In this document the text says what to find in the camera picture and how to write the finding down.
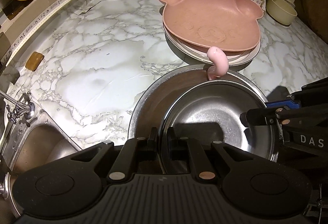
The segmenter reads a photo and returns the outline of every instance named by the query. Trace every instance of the metal bowl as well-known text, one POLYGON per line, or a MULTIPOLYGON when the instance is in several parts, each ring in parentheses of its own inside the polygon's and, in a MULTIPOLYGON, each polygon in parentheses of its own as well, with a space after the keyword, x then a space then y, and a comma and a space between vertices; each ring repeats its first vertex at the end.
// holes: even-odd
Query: metal bowl
MULTIPOLYGON (((210 65, 190 65, 175 69, 156 80, 141 96, 132 116, 128 130, 128 138, 145 137, 150 134, 152 127, 160 128, 161 122, 172 104, 187 90, 198 84, 207 82, 207 69, 210 65)), ((267 102, 260 89, 241 74, 228 71, 220 80, 237 82, 251 89, 263 102, 267 102)), ((272 138, 272 148, 267 153, 269 160, 277 158, 277 143, 275 131, 268 136, 272 138)))
POLYGON ((250 88, 230 80, 207 81, 187 90, 168 109, 159 129, 162 168, 169 174, 187 172, 184 162, 168 158, 169 127, 174 127, 177 137, 195 138, 207 146, 212 141, 224 141, 271 160, 275 139, 272 127, 245 127, 240 120, 243 112, 265 107, 250 88))

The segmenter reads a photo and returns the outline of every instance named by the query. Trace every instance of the metal bowl rim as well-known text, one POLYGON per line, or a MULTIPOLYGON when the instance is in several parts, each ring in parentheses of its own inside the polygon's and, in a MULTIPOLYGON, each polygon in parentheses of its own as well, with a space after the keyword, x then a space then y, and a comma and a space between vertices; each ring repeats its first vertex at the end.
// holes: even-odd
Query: metal bowl rim
POLYGON ((235 82, 235 81, 230 81, 230 80, 209 80, 209 81, 205 81, 205 82, 202 82, 192 88, 190 88, 189 90, 186 90, 183 94, 181 94, 179 96, 178 99, 176 99, 174 101, 174 103, 168 108, 168 110, 166 111, 163 119, 162 119, 162 122, 161 122, 161 125, 158 129, 158 134, 159 134, 159 137, 162 137, 163 136, 163 133, 164 133, 164 128, 165 128, 165 125, 167 123, 167 120, 168 120, 168 117, 169 115, 172 113, 172 110, 174 109, 174 107, 177 105, 177 103, 179 103, 183 98, 184 96, 188 95, 188 93, 191 93, 193 92, 194 90, 196 89, 199 89, 199 88, 202 88, 204 86, 207 86, 207 85, 230 85, 230 86, 234 86, 234 87, 238 87, 240 89, 242 89, 243 91, 253 95, 253 97, 256 97, 257 100, 259 102, 262 103, 262 105, 264 107, 266 107, 264 101, 255 93, 253 92, 250 88, 247 88, 245 85, 242 85, 238 82, 235 82))

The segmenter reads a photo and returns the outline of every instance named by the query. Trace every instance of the blue component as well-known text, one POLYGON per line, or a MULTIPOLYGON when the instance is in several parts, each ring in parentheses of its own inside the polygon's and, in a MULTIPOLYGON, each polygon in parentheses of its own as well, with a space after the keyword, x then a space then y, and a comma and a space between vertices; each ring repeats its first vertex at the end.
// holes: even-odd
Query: blue component
POLYGON ((285 99, 285 100, 280 100, 280 101, 275 101, 275 102, 268 102, 265 103, 267 107, 289 107, 290 109, 297 109, 301 108, 300 103, 295 103, 293 100, 290 99, 285 99))

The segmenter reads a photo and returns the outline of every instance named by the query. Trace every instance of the faucet handle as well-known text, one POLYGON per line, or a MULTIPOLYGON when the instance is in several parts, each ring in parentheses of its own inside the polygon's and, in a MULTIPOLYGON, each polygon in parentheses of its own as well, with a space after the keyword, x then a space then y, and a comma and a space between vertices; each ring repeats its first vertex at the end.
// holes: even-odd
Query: faucet handle
POLYGON ((13 111, 10 110, 10 105, 6 105, 6 109, 8 110, 8 120, 9 122, 13 122, 14 124, 17 124, 17 118, 19 117, 18 108, 15 107, 13 111))

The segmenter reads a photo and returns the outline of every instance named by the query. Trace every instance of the plastic food container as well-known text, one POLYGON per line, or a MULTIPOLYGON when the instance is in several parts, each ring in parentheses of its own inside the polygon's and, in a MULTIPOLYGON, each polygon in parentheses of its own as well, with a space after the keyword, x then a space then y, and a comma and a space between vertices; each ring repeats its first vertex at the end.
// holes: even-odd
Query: plastic food container
POLYGON ((285 0, 268 0, 267 13, 282 25, 289 26, 297 16, 296 10, 285 0))

